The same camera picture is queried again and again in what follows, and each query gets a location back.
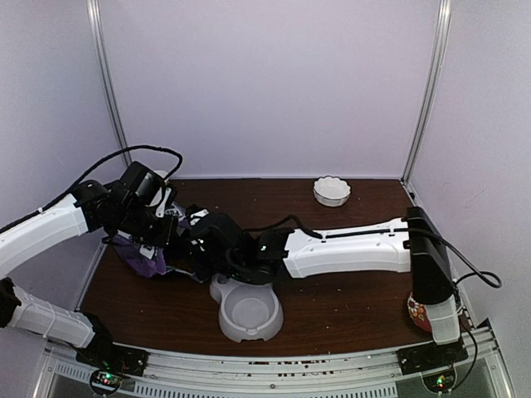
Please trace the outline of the purple puppy food bag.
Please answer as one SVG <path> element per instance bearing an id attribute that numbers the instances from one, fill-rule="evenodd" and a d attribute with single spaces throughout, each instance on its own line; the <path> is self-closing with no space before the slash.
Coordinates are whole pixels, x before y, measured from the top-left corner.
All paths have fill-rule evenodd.
<path id="1" fill-rule="evenodd" d="M 177 234 L 165 248 L 135 243 L 132 236 L 124 232 L 114 236 L 110 245 L 126 265 L 137 275 L 147 279 L 177 272 L 198 283 L 208 281 L 213 276 L 213 271 L 192 252 L 194 245 L 188 240 L 191 227 L 185 209 L 173 202 L 167 206 L 165 214 L 177 222 Z"/>

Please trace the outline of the grey double pet bowl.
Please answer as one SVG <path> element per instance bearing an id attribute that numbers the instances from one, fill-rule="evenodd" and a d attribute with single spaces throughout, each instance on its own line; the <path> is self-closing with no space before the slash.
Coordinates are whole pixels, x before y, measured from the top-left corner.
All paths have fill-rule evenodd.
<path id="1" fill-rule="evenodd" d="M 245 284 L 217 274 L 209 292 L 219 305 L 220 329 L 233 342 L 268 341 L 283 326 L 283 308 L 272 284 Z"/>

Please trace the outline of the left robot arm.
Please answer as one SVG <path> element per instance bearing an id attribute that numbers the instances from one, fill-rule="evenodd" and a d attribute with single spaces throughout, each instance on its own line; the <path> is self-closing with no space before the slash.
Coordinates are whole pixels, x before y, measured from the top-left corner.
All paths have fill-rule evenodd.
<path id="1" fill-rule="evenodd" d="M 153 171 L 142 163 L 129 165 L 122 177 L 108 185 L 76 183 L 59 201 L 1 234 L 1 325 L 22 328 L 86 349 L 102 368 L 119 361 L 105 328 L 83 313 L 58 307 L 16 286 L 9 275 L 29 259 L 65 240 L 99 229 L 108 238 L 121 235 L 152 258 L 166 246 L 177 225 L 166 214 L 174 197 L 169 172 Z"/>

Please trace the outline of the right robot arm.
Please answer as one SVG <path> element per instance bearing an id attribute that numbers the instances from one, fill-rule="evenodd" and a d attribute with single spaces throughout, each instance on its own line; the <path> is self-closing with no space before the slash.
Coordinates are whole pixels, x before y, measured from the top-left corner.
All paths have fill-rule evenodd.
<path id="1" fill-rule="evenodd" d="M 241 228 L 224 212 L 191 207 L 186 217 L 193 255 L 217 273 L 250 285 L 274 282 L 280 271 L 293 279 L 358 271 L 409 272 L 412 296 L 424 306 L 434 342 L 425 357 L 444 365 L 460 339 L 450 248 L 418 206 L 370 226 L 314 231 L 296 216 L 271 226 Z"/>

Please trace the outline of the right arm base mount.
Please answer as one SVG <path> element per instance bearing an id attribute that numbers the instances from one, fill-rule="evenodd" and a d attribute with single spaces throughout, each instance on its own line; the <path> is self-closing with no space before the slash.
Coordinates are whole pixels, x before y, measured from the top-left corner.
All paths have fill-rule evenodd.
<path id="1" fill-rule="evenodd" d="M 402 374 L 420 373 L 424 387 L 439 395 L 449 393 L 457 385 L 455 365 L 468 357 L 462 340 L 446 345 L 429 342 L 397 351 Z"/>

